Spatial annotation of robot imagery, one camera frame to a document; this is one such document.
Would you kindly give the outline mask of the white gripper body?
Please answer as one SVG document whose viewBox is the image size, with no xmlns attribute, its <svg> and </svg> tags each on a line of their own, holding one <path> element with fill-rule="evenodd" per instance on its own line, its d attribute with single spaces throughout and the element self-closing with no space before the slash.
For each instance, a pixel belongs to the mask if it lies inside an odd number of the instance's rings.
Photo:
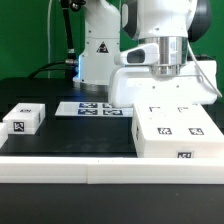
<svg viewBox="0 0 224 224">
<path fill-rule="evenodd" d="M 179 74 L 154 75 L 151 66 L 116 69 L 110 78 L 108 101 L 116 108 L 136 103 L 213 104 L 219 97 L 217 62 L 199 59 L 188 47 L 190 60 Z"/>
</svg>

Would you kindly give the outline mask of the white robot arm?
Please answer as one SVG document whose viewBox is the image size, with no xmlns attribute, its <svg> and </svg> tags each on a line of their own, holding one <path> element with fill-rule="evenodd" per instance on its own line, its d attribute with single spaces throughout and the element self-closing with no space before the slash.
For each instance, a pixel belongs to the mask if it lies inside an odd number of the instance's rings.
<svg viewBox="0 0 224 224">
<path fill-rule="evenodd" d="M 113 106 L 184 102 L 212 104 L 221 96 L 217 64 L 199 61 L 190 42 L 207 31 L 208 0 L 106 0 L 85 4 L 85 49 L 77 87 L 106 91 Z"/>
</svg>

